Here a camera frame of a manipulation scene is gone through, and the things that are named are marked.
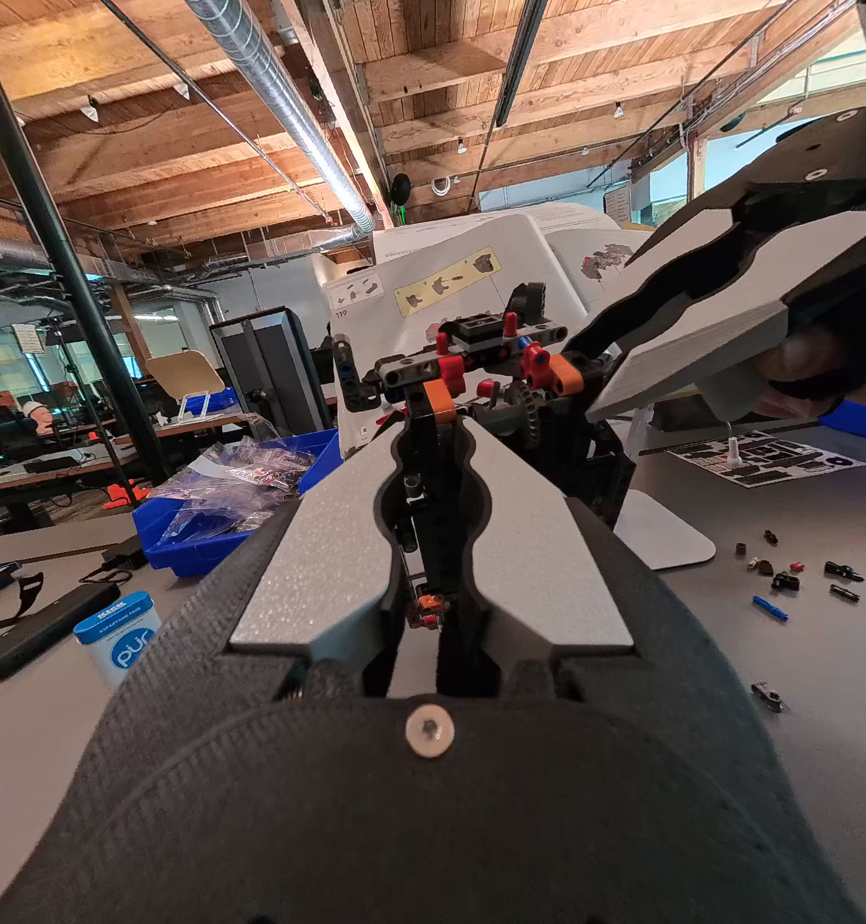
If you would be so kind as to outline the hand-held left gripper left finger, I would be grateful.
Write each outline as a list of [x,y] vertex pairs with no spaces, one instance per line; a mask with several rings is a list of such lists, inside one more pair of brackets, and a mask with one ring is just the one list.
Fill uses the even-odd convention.
[[405,626],[394,535],[404,422],[378,435],[299,502],[230,638],[232,653],[334,661],[390,689]]

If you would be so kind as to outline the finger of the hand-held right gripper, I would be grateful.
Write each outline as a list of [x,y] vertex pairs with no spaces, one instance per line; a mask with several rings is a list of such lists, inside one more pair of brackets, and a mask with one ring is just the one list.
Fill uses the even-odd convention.
[[674,333],[691,308],[737,273],[729,210],[704,210],[667,235],[636,230],[561,234],[561,263],[588,318],[562,354],[610,360]]
[[747,361],[866,287],[866,211],[773,223],[763,233],[731,215],[735,276],[691,308],[674,333],[620,355],[590,405],[590,421],[686,386],[700,392],[717,421],[739,421],[768,387]]

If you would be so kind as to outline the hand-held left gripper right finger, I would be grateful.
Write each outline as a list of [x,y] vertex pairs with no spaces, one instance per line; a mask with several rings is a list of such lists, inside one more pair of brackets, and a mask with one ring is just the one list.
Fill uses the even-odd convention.
[[483,492],[470,536],[482,649],[505,679],[525,662],[623,655],[635,642],[562,491],[479,423],[465,421],[466,468]]

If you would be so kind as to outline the multicoloured lego car model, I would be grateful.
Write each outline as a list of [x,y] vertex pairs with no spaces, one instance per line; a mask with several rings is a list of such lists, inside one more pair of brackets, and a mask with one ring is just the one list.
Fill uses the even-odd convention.
[[627,652],[632,635],[578,529],[591,511],[614,527],[635,472],[622,441],[587,410],[606,364],[566,345],[545,316],[545,286],[522,283],[501,314],[445,321],[435,343],[357,371],[333,332],[340,447],[380,438],[381,474],[347,511],[337,564],[352,584],[324,605],[333,624],[390,610],[396,523],[415,525],[427,586],[459,625],[484,620],[483,646],[521,638],[564,652]]

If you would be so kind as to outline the lego instruction booklet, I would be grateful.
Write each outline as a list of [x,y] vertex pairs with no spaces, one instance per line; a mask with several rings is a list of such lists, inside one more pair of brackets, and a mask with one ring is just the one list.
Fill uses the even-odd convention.
[[602,388],[607,360],[566,359],[588,312],[561,263],[561,234],[623,230],[586,207],[587,223],[551,230],[527,211],[499,213],[425,248],[328,284],[342,459],[419,392],[436,422],[491,396],[498,434],[534,447],[550,406],[564,415]]

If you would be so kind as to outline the person's right hand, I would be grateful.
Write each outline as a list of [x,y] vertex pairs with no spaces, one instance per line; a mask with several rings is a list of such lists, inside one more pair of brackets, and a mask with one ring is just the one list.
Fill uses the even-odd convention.
[[[766,381],[792,383],[834,371],[844,365],[846,359],[845,346],[831,332],[821,327],[807,327],[751,358],[747,367]],[[824,415],[836,402],[836,398],[794,398],[768,387],[753,413],[772,420],[809,420]]]

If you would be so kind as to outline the sticker sheet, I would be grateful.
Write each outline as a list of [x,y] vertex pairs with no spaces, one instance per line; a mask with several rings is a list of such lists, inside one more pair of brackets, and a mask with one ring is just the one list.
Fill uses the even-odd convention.
[[745,489],[809,479],[866,467],[866,462],[765,432],[670,448],[666,452],[694,468]]

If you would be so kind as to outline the black power adapter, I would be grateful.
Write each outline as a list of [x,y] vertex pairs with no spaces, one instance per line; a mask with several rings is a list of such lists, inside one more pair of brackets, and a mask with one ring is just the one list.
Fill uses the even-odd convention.
[[148,563],[140,538],[136,535],[103,550],[100,566],[81,577],[79,583],[111,583],[121,586]]

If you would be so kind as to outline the orange traffic cone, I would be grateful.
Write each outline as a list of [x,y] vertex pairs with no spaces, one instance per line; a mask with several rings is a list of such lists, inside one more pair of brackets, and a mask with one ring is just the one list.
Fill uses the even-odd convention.
[[138,481],[129,480],[129,487],[122,484],[114,483],[106,488],[108,500],[102,505],[102,509],[109,511],[120,507],[134,506],[132,502],[140,504],[144,502],[152,490],[152,483],[148,480]]

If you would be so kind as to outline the dark grey cabinet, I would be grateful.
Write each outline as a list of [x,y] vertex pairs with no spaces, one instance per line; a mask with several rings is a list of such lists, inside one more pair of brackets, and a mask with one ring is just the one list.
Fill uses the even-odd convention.
[[272,308],[217,322],[209,332],[242,408],[279,433],[331,430],[311,349],[299,317]]

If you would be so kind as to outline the wooden book stand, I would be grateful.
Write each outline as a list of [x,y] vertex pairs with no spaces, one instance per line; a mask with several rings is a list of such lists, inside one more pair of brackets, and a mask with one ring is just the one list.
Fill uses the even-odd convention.
[[208,361],[197,350],[187,349],[168,356],[151,358],[147,361],[147,370],[162,389],[173,399],[179,400],[177,423],[183,423],[186,404],[192,397],[202,396],[202,416],[208,414],[208,405],[212,395],[224,390],[224,382]]

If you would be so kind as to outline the black linear ceiling lamp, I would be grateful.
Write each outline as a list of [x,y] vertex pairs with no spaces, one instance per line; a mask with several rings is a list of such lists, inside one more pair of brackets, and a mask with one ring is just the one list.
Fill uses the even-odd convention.
[[526,1],[513,38],[490,128],[502,128],[517,94],[548,1]]

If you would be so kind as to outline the black office chair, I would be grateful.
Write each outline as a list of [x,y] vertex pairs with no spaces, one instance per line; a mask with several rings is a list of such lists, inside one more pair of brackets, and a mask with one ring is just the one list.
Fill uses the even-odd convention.
[[38,424],[6,406],[0,406],[0,456],[10,463],[23,463],[41,455]]

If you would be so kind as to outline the black steel pole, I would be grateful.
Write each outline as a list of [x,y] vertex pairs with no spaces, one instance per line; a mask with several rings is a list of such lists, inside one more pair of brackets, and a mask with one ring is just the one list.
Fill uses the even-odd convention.
[[161,484],[172,475],[172,468],[1,83],[0,159],[51,266],[61,278],[73,315],[114,399],[117,417],[131,436],[150,479]]

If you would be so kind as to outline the silver ventilation duct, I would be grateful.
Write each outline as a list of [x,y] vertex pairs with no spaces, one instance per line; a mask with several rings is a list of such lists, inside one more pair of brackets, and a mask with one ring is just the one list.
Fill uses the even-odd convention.
[[250,6],[243,1],[188,1],[187,6],[341,202],[354,220],[356,238],[370,236],[374,220],[362,193]]

